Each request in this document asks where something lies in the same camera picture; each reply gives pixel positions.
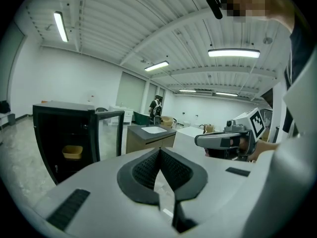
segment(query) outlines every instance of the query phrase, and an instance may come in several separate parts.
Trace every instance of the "door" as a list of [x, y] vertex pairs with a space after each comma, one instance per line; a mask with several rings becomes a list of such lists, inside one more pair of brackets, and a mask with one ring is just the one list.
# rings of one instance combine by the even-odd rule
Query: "door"
[[124, 111], [96, 112], [95, 146], [97, 161], [121, 155]]

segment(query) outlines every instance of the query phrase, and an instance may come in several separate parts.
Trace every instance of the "sink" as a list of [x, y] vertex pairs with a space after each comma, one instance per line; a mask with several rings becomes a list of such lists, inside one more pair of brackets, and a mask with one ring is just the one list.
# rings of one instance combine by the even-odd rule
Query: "sink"
[[166, 129], [162, 129], [160, 127], [144, 127], [141, 129], [151, 134], [162, 133], [166, 131]]

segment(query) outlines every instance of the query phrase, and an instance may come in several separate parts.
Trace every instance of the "ceiling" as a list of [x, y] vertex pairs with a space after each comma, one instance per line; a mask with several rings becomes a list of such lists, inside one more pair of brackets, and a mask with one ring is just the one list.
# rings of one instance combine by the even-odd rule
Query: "ceiling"
[[[225, 13], [217, 20], [206, 0], [27, 0], [24, 6], [42, 46], [109, 61], [176, 93], [200, 89], [260, 101], [278, 82], [290, 52], [290, 34], [279, 23], [238, 23]], [[60, 38], [55, 11], [63, 13], [68, 43]], [[273, 40], [269, 45], [266, 36]], [[261, 55], [208, 56], [209, 49], [222, 48], [257, 49]], [[144, 71], [164, 60], [169, 66]]]

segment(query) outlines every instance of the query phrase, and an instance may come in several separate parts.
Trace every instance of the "black cabinet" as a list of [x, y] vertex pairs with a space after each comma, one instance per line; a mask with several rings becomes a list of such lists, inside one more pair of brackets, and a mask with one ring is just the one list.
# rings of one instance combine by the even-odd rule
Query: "black cabinet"
[[[106, 121], [119, 117], [118, 123]], [[124, 111], [96, 112], [94, 106], [46, 102], [33, 106], [36, 140], [44, 164], [58, 184], [84, 167], [121, 155]], [[80, 159], [63, 155], [67, 145], [81, 146]]]

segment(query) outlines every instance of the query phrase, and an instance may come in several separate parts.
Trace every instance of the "fluorescent ceiling light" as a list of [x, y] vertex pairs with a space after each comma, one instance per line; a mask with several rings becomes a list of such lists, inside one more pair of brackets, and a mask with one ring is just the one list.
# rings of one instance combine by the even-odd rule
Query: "fluorescent ceiling light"
[[54, 12], [54, 19], [55, 19], [62, 41], [68, 42], [68, 37], [66, 35], [66, 30], [65, 30], [64, 20], [63, 20], [63, 14], [60, 11]]
[[161, 67], [164, 67], [164, 66], [168, 66], [168, 65], [169, 65], [169, 63], [167, 61], [162, 61], [160, 63], [151, 65], [150, 67], [147, 67], [144, 70], [151, 71], [151, 70], [158, 69], [158, 68], [161, 68]]
[[218, 49], [208, 50], [210, 57], [247, 57], [247, 58], [259, 58], [259, 50], [249, 49]]
[[196, 93], [195, 90], [179, 90], [180, 92]]
[[219, 95], [228, 95], [228, 96], [235, 96], [235, 97], [238, 96], [237, 94], [233, 94], [233, 93], [219, 93], [219, 92], [216, 92], [216, 94], [219, 94]]

